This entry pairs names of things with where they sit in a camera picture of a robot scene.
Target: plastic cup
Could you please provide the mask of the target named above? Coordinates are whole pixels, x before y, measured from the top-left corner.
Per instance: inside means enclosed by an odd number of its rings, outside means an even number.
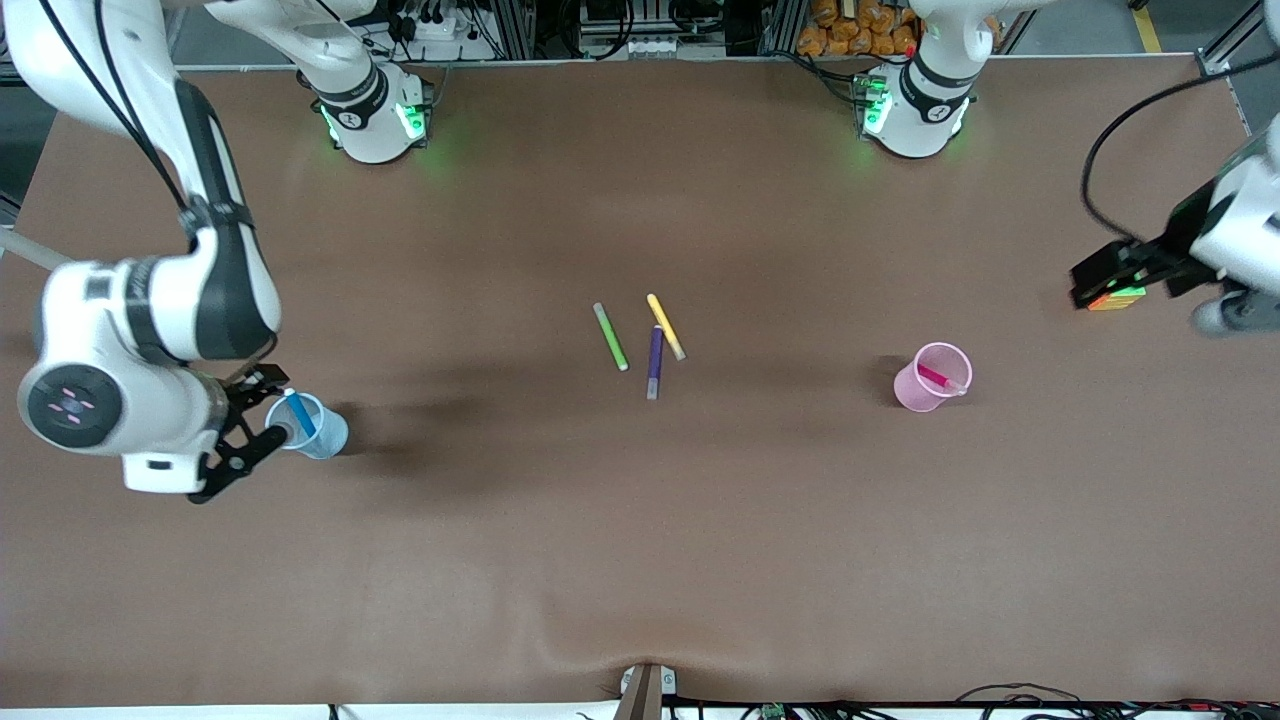
[[[920,375],[920,365],[947,378],[947,387]],[[969,357],[956,346],[946,342],[931,342],[915,354],[906,368],[893,378],[893,395],[902,407],[915,413],[929,413],[951,397],[964,395],[973,382],[973,365]]]
[[[280,447],[284,450],[297,450],[302,455],[315,460],[328,460],[342,452],[343,446],[347,445],[348,429],[346,418],[325,407],[314,395],[300,392],[297,397],[302,400],[302,406],[306,407],[307,415],[311,416],[311,423],[316,427],[316,434],[307,437],[302,429],[302,424],[293,415],[288,400],[282,397],[266,411],[266,427],[284,425],[289,430],[289,439]]]

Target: brown table surface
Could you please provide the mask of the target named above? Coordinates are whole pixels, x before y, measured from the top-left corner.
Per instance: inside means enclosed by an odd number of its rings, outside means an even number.
[[[291,73],[198,77],[284,301],[274,360],[357,454],[196,507],[0,413],[4,702],[594,700],[639,660],[735,700],[1276,697],[1280,338],[1198,338],[1208,290],[1066,300],[1110,240],[1084,151],[1193,72],[996,61],[905,161],[786,64],[465,69],[387,167],[333,151]],[[1133,126],[1097,191],[1152,233],[1243,138],[1222,86]],[[65,118],[18,229],[183,247],[141,154]],[[0,274],[6,392],[42,277]],[[689,351],[658,402],[650,291]],[[977,380],[916,415],[891,374],[933,340]]]

